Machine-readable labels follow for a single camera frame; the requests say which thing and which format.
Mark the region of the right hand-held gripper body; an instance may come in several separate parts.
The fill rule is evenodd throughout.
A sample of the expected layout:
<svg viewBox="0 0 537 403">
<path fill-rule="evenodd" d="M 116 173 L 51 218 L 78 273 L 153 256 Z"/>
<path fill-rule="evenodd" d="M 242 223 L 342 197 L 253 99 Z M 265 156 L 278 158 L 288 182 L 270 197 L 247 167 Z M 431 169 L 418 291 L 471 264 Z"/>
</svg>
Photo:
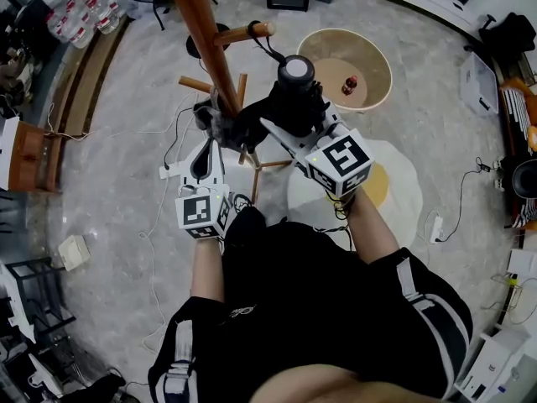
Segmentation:
<svg viewBox="0 0 537 403">
<path fill-rule="evenodd" d="M 369 177 L 373 157 L 356 129 L 329 128 L 293 141 L 296 164 L 333 196 L 345 196 Z"/>
</svg>

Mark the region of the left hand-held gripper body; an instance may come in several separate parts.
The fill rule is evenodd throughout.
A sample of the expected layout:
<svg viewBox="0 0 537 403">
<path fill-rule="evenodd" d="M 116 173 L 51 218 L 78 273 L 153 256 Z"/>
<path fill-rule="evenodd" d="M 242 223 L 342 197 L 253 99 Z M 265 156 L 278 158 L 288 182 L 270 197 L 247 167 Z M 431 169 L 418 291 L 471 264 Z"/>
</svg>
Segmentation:
<svg viewBox="0 0 537 403">
<path fill-rule="evenodd" d="M 193 239 L 223 237 L 231 212 L 229 186 L 184 185 L 175 207 L 179 228 Z"/>
</svg>

